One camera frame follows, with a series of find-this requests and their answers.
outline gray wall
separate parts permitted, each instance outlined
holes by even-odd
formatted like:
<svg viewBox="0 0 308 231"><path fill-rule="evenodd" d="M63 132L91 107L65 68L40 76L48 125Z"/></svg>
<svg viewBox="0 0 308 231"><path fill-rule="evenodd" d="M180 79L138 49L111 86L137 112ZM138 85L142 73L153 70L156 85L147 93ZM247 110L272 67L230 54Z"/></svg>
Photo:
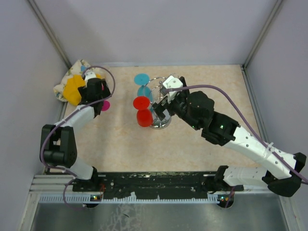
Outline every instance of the gray wall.
<svg viewBox="0 0 308 231"><path fill-rule="evenodd" d="M39 162L40 129L60 103L52 88L66 67L25 0L0 8L0 230L13 231Z"/></svg>
<svg viewBox="0 0 308 231"><path fill-rule="evenodd" d="M36 0L70 61L242 64L275 0Z"/></svg>
<svg viewBox="0 0 308 231"><path fill-rule="evenodd" d="M308 155L308 1L288 0L248 68L270 141ZM308 166L302 173L308 177ZM295 199L308 229L308 186Z"/></svg>

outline teal plastic object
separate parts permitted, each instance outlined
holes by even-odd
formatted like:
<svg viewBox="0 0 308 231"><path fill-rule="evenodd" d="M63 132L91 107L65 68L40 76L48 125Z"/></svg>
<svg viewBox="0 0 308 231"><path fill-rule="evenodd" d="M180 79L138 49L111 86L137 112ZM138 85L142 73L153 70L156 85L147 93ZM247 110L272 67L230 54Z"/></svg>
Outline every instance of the teal plastic object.
<svg viewBox="0 0 308 231"><path fill-rule="evenodd" d="M134 82L137 85L145 85L149 81L150 81L150 77L145 73L137 74L134 78Z"/></svg>
<svg viewBox="0 0 308 231"><path fill-rule="evenodd" d="M139 89L137 91L137 96L145 96L145 97L149 98L149 100L151 102L153 102L153 95L151 93L151 90L146 86L139 87Z"/></svg>

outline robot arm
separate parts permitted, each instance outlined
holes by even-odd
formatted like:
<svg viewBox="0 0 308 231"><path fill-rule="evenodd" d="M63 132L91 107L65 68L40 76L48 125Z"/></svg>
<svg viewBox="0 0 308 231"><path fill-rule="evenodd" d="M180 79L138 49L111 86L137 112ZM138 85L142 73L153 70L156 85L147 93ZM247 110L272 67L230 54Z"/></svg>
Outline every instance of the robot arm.
<svg viewBox="0 0 308 231"><path fill-rule="evenodd" d="M108 97L110 91L106 81L97 78L93 71L85 74L85 83L86 86L78 88L81 95L81 102L76 109L63 120L53 125L45 125L42 128L41 147L49 133L57 125L62 123L44 148L44 161L50 166L62 167L68 170L77 179L94 180L97 175L97 170L77 157L75 134L85 124L101 113L103 101L94 103L88 107L86 105Z"/></svg>
<svg viewBox="0 0 308 231"><path fill-rule="evenodd" d="M177 115L195 130L202 130L201 136L212 144L230 148L242 153L259 163L262 167L220 166L216 180L229 186L257 185L267 186L271 191L282 196L292 196L301 185L301 178L290 171L272 152L276 151L297 172L306 162L302 153L289 154L276 149L266 148L237 121L227 115L214 111L214 101L202 91L190 93L189 90L171 91L165 89L186 86L184 77L169 76L162 83L165 98L154 103L155 113L163 119L165 110Z"/></svg>

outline red disc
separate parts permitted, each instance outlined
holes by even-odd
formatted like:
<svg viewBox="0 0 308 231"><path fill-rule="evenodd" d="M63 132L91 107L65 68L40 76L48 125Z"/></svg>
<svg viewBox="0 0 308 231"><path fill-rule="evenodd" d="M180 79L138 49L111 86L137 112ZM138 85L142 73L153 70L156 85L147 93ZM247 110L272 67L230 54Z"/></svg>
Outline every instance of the red disc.
<svg viewBox="0 0 308 231"><path fill-rule="evenodd" d="M133 102L134 108L137 110L145 110L150 105L150 100L145 96L138 96Z"/></svg>
<svg viewBox="0 0 308 231"><path fill-rule="evenodd" d="M141 127L148 127L153 123L152 113L149 109L137 112L137 122Z"/></svg>

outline yellow object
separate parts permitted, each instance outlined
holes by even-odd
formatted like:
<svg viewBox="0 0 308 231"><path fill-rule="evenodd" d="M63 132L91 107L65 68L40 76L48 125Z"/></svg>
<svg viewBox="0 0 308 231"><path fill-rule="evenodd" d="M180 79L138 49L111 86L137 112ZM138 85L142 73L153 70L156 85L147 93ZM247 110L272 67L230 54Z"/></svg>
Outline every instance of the yellow object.
<svg viewBox="0 0 308 231"><path fill-rule="evenodd" d="M96 74L97 78L102 78L101 75ZM63 96L69 103L77 106L81 101L81 95L79 94L78 88L85 86L86 83L82 79L81 75L73 75L72 78L67 80L66 86L63 90Z"/></svg>

